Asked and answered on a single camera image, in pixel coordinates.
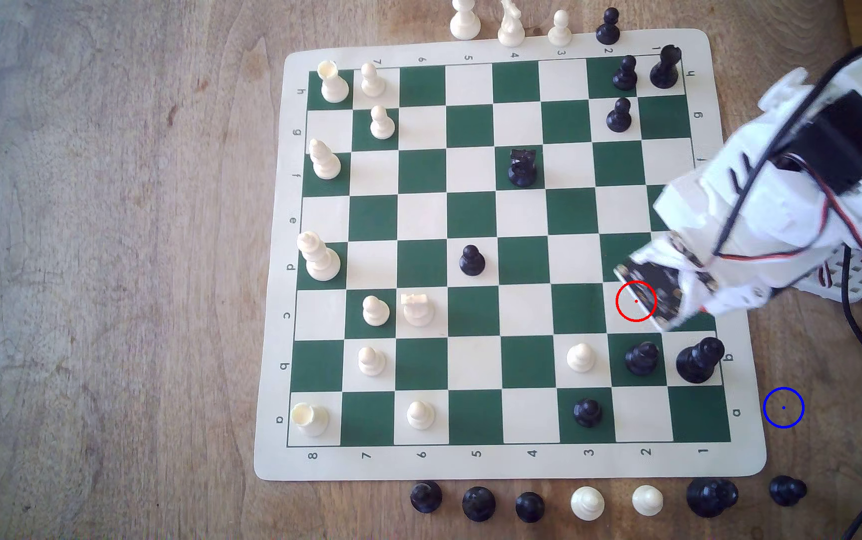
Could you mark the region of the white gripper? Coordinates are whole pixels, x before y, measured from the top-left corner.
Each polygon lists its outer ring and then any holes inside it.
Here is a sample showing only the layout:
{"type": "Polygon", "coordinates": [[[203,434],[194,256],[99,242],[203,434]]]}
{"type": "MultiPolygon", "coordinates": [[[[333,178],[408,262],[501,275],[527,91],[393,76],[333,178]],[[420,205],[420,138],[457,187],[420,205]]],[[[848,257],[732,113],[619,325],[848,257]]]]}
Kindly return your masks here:
{"type": "Polygon", "coordinates": [[[695,171],[669,183],[655,209],[669,227],[673,257],[714,281],[689,286],[689,317],[760,308],[830,253],[825,195],[801,172],[767,162],[749,177],[775,125],[748,124],[695,171]]]}

